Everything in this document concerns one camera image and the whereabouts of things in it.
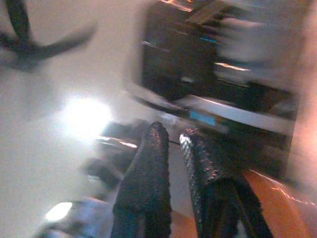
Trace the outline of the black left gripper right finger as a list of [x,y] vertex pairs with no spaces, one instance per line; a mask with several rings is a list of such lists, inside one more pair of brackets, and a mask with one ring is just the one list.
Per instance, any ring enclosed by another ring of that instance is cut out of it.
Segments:
[[217,141],[192,128],[179,141],[198,237],[233,238],[241,223],[248,238],[271,238],[258,197]]

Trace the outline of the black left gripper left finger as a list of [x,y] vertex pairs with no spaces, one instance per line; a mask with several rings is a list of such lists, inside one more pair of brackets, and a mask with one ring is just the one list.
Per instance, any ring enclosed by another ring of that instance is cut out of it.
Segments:
[[171,234],[168,133],[160,122],[144,131],[119,187],[112,237],[167,238]]

